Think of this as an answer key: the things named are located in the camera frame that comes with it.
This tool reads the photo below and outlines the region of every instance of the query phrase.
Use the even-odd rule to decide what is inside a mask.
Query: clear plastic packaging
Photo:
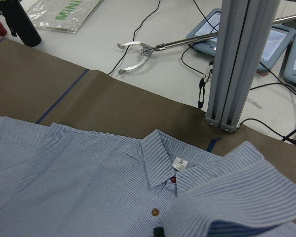
[[[36,28],[75,33],[99,0],[38,0],[27,15]]]

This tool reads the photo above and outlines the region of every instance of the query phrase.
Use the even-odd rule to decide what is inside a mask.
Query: blue and white striped shirt
[[[259,221],[258,213],[247,213],[239,218],[247,211],[233,203],[240,193],[221,189],[219,185],[230,185],[234,174],[244,179],[244,186],[253,185],[255,198],[260,193],[277,200],[279,195],[285,197],[290,192],[287,199],[295,198],[296,203],[296,186],[270,164],[266,169],[272,171],[269,176],[284,185],[275,192],[260,190],[256,185],[260,177],[259,165],[266,161],[255,148],[247,150],[250,146],[246,143],[238,148],[242,159],[234,153],[234,160],[229,158],[227,162],[228,157],[221,159],[158,130],[140,140],[58,124],[48,128],[0,117],[0,237],[149,236],[163,215],[165,229],[174,230],[178,224],[169,218],[173,206],[200,186],[204,191],[197,193],[197,201],[200,197],[207,200],[201,203],[206,217],[213,219],[219,214],[234,218],[228,219],[234,223],[241,219],[240,223],[250,229],[244,233],[252,233],[253,229],[265,231],[296,218],[296,205],[287,206],[285,200],[266,208],[268,213],[261,216],[263,221]],[[176,157],[188,161],[185,170],[176,171],[171,166]],[[250,175],[257,179],[251,182]],[[224,178],[218,183],[219,176]],[[238,191],[248,190],[235,184],[231,187],[236,186]],[[217,208],[214,204],[221,199],[214,197],[220,192],[226,194],[228,205]],[[248,209],[259,206],[259,202],[268,205],[265,199],[266,196],[253,198]],[[196,215],[200,206],[194,202],[193,195],[185,202],[195,204],[195,211],[187,209],[172,218]],[[197,226],[198,220],[199,217],[192,218],[190,223]],[[230,229],[230,225],[223,227],[225,222],[214,224],[210,225],[211,236]]]

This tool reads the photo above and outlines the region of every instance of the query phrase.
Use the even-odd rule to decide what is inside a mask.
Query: brown button
[[[157,216],[159,215],[160,211],[158,210],[158,208],[154,208],[152,211],[151,211],[152,215],[153,216]]]
[[[176,182],[177,182],[177,178],[176,178],[176,176],[171,177],[170,180],[171,180],[172,183],[176,183]]]

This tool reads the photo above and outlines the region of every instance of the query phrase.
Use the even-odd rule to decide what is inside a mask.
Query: table surface
[[[35,0],[22,0],[21,4],[27,10],[34,2]],[[221,7],[222,4],[222,0],[197,0],[196,2],[205,15],[213,8]],[[124,53],[116,44],[132,41],[134,30],[156,9],[157,4],[158,0],[102,0],[76,34],[37,30],[42,42],[35,49],[88,69],[108,73]],[[281,1],[276,18],[292,14],[296,14],[296,2]],[[158,11],[145,21],[137,32],[135,40],[151,46],[181,40],[201,20],[203,17],[193,1],[161,0]],[[4,17],[0,16],[0,21],[8,29]],[[5,37],[22,43],[10,32]],[[174,101],[196,107],[200,74],[188,69],[180,61],[187,46],[154,52],[142,67],[120,76],[117,73],[120,68],[132,66],[141,60],[139,49],[140,47],[136,46],[131,48],[111,76]],[[276,75],[281,70],[284,54],[272,69]],[[192,67],[204,72],[207,63],[213,60],[213,57],[190,49],[185,54],[184,60]],[[272,82],[277,82],[272,75],[256,74],[252,87]],[[206,86],[204,111],[207,109],[208,97],[209,85]],[[248,98],[257,102],[261,108],[246,102],[240,121],[256,118],[283,135],[287,135],[296,128],[296,97],[283,86],[271,85],[250,91]],[[280,139],[257,122],[248,121],[246,125]]]

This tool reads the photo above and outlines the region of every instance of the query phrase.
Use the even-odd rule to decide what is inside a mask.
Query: shirt label
[[[172,164],[172,167],[178,171],[182,171],[182,170],[185,170],[187,163],[188,163],[188,161],[181,159],[179,157],[176,157],[176,159],[174,160],[174,162]]]

